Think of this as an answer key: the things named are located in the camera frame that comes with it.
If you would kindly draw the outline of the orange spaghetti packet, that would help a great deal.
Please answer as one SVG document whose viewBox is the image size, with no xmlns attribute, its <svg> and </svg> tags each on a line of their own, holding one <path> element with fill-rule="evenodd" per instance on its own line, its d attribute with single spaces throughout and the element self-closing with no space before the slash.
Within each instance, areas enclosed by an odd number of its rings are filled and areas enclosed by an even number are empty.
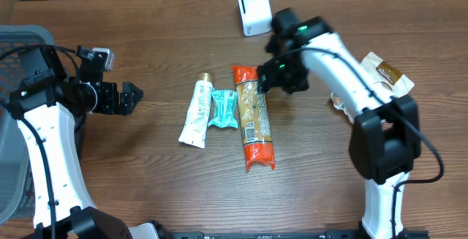
<svg viewBox="0 0 468 239">
<path fill-rule="evenodd" d="M 246 170 L 253 164 L 275 169 L 275 155 L 265 94 L 258 92 L 256 67 L 232 66 L 241 122 Z"/>
</svg>

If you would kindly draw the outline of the teal snack packet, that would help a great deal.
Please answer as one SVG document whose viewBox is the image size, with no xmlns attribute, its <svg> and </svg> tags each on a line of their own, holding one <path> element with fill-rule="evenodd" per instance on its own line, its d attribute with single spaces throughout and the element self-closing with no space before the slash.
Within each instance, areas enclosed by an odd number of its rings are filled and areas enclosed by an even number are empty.
<svg viewBox="0 0 468 239">
<path fill-rule="evenodd" d="M 235 109 L 237 107 L 238 95 L 234 90 L 215 90 L 212 93 L 214 101 L 214 116 L 208 122 L 208 126 L 217 126 L 219 128 L 238 128 L 238 122 L 235 119 Z"/>
</svg>

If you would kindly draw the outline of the white tube gold cap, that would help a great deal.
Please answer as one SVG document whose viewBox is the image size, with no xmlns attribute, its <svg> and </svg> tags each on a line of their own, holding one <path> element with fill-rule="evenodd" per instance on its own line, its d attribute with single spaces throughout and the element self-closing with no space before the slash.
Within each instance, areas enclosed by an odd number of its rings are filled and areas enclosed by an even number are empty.
<svg viewBox="0 0 468 239">
<path fill-rule="evenodd" d="M 212 76 L 206 72 L 200 73 L 186 113 L 184 128 L 178 139 L 180 143 L 197 148 L 205 147 L 212 91 Z"/>
</svg>

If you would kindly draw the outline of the cream brown nut bag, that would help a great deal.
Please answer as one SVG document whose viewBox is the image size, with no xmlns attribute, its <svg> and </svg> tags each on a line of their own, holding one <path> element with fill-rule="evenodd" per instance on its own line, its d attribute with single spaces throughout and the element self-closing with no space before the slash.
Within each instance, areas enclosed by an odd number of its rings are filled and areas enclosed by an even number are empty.
<svg viewBox="0 0 468 239">
<path fill-rule="evenodd" d="M 391 96 L 399 98 L 407 95 L 415 84 L 400 70 L 392 67 L 386 61 L 381 59 L 373 52 L 358 63 L 352 63 L 353 69 L 364 79 L 366 85 L 384 101 L 389 100 Z M 356 103 L 347 105 L 338 94 L 331 93 L 331 102 L 336 110 L 342 111 L 353 124 L 355 117 L 362 113 L 362 110 L 368 108 L 373 110 L 380 106 L 374 97 L 369 96 L 369 91 L 363 87 L 363 84 L 357 77 L 351 73 L 351 81 L 356 82 L 358 90 L 352 92 L 352 96 L 358 97 Z"/>
</svg>

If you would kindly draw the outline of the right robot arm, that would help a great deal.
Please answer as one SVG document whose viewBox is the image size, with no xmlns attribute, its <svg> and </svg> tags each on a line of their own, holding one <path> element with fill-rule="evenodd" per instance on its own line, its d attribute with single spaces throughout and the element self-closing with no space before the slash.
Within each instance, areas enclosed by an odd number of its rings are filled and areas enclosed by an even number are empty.
<svg viewBox="0 0 468 239">
<path fill-rule="evenodd" d="M 420 141 L 411 130 L 419 126 L 415 101 L 376 82 L 321 17 L 301 22 L 284 9 L 273 16 L 271 28 L 265 50 L 273 57 L 257 68 L 259 92 L 305 91 L 309 74 L 326 83 L 353 118 L 349 155 L 366 187 L 360 235 L 408 238 L 401 207 L 404 183 L 420 156 Z"/>
</svg>

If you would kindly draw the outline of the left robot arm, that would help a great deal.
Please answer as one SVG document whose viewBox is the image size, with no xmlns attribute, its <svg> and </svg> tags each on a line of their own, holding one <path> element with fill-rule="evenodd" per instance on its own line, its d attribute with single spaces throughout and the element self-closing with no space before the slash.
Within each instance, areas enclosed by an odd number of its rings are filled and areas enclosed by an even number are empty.
<svg viewBox="0 0 468 239">
<path fill-rule="evenodd" d="M 83 180 L 75 135 L 89 113 L 129 115 L 143 91 L 125 82 L 103 80 L 113 68 L 108 48 L 24 45 L 2 53 L 7 58 L 23 50 L 38 50 L 45 69 L 25 77 L 2 106 L 18 122 L 29 152 L 34 181 L 35 214 L 31 238 L 160 239 L 165 232 L 156 221 L 128 227 L 97 209 Z"/>
</svg>

